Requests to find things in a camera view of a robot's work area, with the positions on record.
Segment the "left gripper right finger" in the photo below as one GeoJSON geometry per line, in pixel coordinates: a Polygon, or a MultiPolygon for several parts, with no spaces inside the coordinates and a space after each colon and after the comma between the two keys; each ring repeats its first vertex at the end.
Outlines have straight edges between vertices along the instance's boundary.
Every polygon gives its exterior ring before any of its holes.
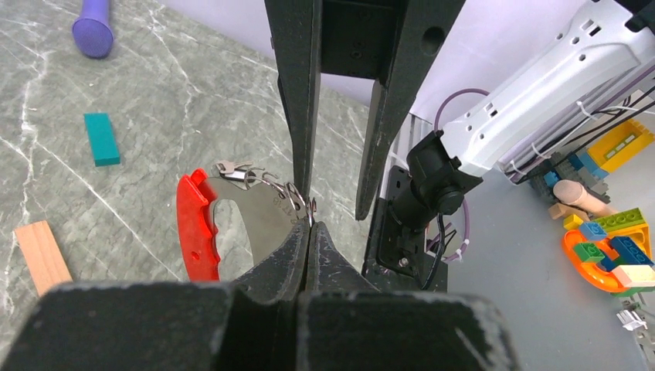
{"type": "Polygon", "coordinates": [[[355,300],[378,293],[379,289],[338,251],[326,224],[315,223],[307,255],[306,299],[355,300]]]}

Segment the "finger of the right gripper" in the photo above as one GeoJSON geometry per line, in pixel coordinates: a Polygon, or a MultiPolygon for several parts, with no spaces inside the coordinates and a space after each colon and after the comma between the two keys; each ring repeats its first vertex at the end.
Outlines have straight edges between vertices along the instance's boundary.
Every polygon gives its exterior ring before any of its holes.
{"type": "Polygon", "coordinates": [[[294,185],[308,197],[321,85],[322,2],[269,0],[265,6],[292,144],[294,185]]]}
{"type": "Polygon", "coordinates": [[[367,218],[391,145],[413,106],[464,1],[397,1],[386,29],[382,72],[375,78],[355,200],[367,218]]]}

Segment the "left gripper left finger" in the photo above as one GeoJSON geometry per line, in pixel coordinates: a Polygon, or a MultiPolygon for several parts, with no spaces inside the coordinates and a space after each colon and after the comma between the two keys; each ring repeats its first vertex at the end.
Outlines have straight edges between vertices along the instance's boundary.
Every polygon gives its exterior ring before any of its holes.
{"type": "Polygon", "coordinates": [[[309,222],[298,221],[275,251],[235,279],[236,286],[257,302],[294,299],[306,281],[310,237],[309,222]]]}

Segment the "red carabiner keyring with chain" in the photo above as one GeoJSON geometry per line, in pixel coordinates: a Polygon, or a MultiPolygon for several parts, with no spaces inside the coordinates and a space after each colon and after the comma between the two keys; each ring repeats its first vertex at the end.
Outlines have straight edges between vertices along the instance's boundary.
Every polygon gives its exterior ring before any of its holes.
{"type": "Polygon", "coordinates": [[[252,162],[222,160],[197,168],[177,184],[179,246],[190,281],[218,281],[221,261],[237,245],[252,264],[268,257],[292,226],[314,222],[315,199],[252,162]]]}

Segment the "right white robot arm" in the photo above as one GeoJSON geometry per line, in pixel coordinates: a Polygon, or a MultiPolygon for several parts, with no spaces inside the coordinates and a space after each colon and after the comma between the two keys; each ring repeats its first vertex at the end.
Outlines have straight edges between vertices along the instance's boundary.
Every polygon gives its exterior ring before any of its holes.
{"type": "MultiPolygon", "coordinates": [[[[268,1],[278,88],[292,141],[294,182],[311,187],[323,73],[373,80],[355,219],[367,217],[392,142],[463,8],[462,1],[268,1]]],[[[549,114],[654,57],[652,1],[587,1],[545,50],[469,114],[414,147],[398,222],[423,230],[549,114]]]]}

